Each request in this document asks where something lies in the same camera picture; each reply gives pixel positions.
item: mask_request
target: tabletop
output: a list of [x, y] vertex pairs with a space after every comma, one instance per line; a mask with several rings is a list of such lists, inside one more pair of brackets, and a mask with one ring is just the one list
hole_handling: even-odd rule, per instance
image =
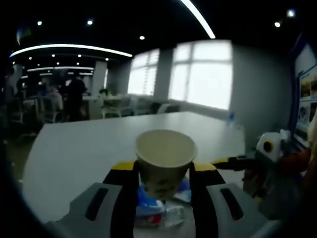
[[[245, 153], [242, 128], [195, 113], [181, 112], [46, 124], [36, 138], [23, 176], [23, 196], [42, 222], [69, 212], [69, 203], [95, 182], [103, 182], [119, 161], [135, 159], [136, 137], [147, 130], [172, 129], [195, 141], [196, 159], [212, 162]], [[240, 180], [232, 171], [226, 182]]]

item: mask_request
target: paper cup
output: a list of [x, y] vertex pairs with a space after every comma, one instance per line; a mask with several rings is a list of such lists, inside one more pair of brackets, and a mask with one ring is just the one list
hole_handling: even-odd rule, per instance
[[141, 182], [149, 197], [171, 198], [197, 153], [195, 142], [173, 130], [150, 130], [136, 139]]

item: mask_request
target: cup rim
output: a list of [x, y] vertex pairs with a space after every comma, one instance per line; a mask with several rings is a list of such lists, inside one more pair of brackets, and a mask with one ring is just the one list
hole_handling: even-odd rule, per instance
[[[193, 145], [194, 145], [194, 150], [193, 150], [192, 156], [190, 157], [190, 159], [189, 159], [188, 161], [186, 161], [186, 162], [184, 162], [184, 163], [182, 163], [182, 164], [173, 165], [173, 166], [162, 166], [162, 165], [158, 165], [158, 164], [155, 164], [155, 163], [153, 163], [153, 162], [150, 162], [150, 161], [144, 159], [144, 156], [143, 156], [142, 153], [140, 153], [140, 151], [138, 150], [137, 141], [138, 141], [138, 139], [139, 139], [143, 134], [148, 133], [148, 132], [151, 132], [151, 131], [171, 131], [171, 132], [173, 132], [173, 133], [178, 133], [178, 134], [181, 134], [181, 135], [183, 135], [183, 136], [188, 137], [188, 138], [190, 139], [190, 141], [191, 141], [191, 142], [193, 143]], [[189, 164], [190, 162], [192, 162], [192, 161], [194, 160], [194, 158], [195, 158], [196, 155], [197, 155], [197, 145], [196, 145], [195, 141], [194, 141], [190, 136], [188, 136], [188, 135], [186, 135], [186, 134], [184, 134], [184, 133], [182, 133], [182, 132], [179, 132], [179, 131], [176, 131], [176, 130], [169, 130], [169, 129], [154, 129], [154, 130], [144, 131], [144, 132], [142, 132], [141, 134], [139, 134], [139, 135], [137, 136], [137, 138], [135, 139], [135, 152], [136, 152], [137, 156], [138, 156], [140, 159], [142, 159], [143, 161], [145, 161], [146, 163], [148, 163], [148, 164], [150, 164], [150, 165], [153, 165], [153, 166], [156, 166], [156, 167], [162, 167], [162, 168], [178, 168], [178, 167], [184, 166], [184, 165], [186, 165], [186, 164]]]

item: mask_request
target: chair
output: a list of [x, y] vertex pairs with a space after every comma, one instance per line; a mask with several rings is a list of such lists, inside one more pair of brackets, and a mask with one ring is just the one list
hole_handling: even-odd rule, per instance
[[164, 103], [160, 106], [160, 108], [158, 109], [157, 114], [163, 114], [163, 113], [167, 113], [167, 109], [170, 106], [170, 103]]
[[44, 109], [44, 122], [46, 123], [56, 123], [57, 116], [61, 116], [56, 108], [56, 105], [53, 102], [51, 97], [43, 97], [43, 109]]
[[132, 110], [134, 115], [151, 114], [151, 97], [134, 97], [132, 99]]
[[106, 118], [107, 114], [114, 114], [122, 117], [122, 114], [126, 111], [132, 111], [130, 97], [124, 97], [119, 100], [105, 100], [101, 109], [103, 119]]
[[10, 114], [11, 122], [23, 124], [24, 112], [23, 112], [20, 100], [19, 99], [12, 100], [12, 102], [10, 102], [9, 107], [10, 107], [10, 111], [12, 111]]

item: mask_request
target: window blind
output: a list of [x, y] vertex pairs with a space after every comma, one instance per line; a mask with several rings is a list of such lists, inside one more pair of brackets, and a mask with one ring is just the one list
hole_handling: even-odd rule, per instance
[[158, 49], [134, 57], [129, 77], [128, 94], [154, 94], [158, 61]]

